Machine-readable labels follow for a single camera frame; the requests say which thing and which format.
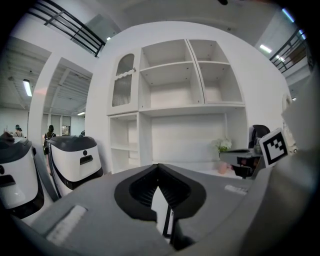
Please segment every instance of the cabinet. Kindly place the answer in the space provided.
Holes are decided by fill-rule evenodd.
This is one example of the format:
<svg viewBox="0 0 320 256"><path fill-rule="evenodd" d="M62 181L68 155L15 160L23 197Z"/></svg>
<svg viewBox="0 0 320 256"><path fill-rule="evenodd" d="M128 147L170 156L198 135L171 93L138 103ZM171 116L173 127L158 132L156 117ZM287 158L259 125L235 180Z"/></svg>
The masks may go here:
<svg viewBox="0 0 320 256"><path fill-rule="evenodd" d="M180 39L132 52L134 105L108 111L112 173L154 163L209 171L219 161L212 141L248 146L241 89L216 41Z"/></svg>

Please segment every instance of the pink vase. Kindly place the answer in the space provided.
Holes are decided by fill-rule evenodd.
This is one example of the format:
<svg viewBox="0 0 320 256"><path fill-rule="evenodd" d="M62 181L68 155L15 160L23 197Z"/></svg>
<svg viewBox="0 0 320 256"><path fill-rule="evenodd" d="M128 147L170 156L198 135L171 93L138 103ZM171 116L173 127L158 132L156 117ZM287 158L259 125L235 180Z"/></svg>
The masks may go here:
<svg viewBox="0 0 320 256"><path fill-rule="evenodd" d="M226 174L227 170L228 170L228 164L226 162L220 162L218 173Z"/></svg>

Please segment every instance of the arched cabinet door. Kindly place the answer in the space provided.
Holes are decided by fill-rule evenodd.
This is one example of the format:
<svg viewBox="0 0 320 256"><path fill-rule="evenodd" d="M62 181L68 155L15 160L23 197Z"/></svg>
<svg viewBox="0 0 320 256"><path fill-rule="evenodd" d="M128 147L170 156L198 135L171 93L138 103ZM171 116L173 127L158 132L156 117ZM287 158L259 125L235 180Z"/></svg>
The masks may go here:
<svg viewBox="0 0 320 256"><path fill-rule="evenodd" d="M119 56L114 64L107 101L107 115L138 111L141 49Z"/></svg>

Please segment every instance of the black railing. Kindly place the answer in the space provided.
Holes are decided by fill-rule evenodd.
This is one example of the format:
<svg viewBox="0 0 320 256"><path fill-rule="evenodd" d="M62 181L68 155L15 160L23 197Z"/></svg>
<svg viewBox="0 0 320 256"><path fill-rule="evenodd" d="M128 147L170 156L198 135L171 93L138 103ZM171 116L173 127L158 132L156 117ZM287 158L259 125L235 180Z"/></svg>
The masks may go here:
<svg viewBox="0 0 320 256"><path fill-rule="evenodd" d="M37 2L27 13L45 21L45 26L51 25L62 31L73 42L92 52L95 57L106 44L80 20L50 0Z"/></svg>
<svg viewBox="0 0 320 256"><path fill-rule="evenodd" d="M297 29L289 40L270 58L270 61L283 73L307 56L306 35Z"/></svg>

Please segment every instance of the staircase railing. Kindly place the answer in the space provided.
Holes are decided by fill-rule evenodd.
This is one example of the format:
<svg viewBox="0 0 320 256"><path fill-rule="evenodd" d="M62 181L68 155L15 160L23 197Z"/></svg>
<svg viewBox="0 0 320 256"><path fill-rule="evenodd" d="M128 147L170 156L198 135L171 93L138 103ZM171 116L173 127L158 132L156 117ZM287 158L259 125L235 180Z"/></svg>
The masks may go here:
<svg viewBox="0 0 320 256"><path fill-rule="evenodd" d="M51 25L62 31L95 57L106 44L90 28L53 1L38 1L27 13L45 21L45 26Z"/></svg>
<svg viewBox="0 0 320 256"><path fill-rule="evenodd" d="M289 40L270 58L270 61L283 73L307 56L306 35L297 29Z"/></svg>

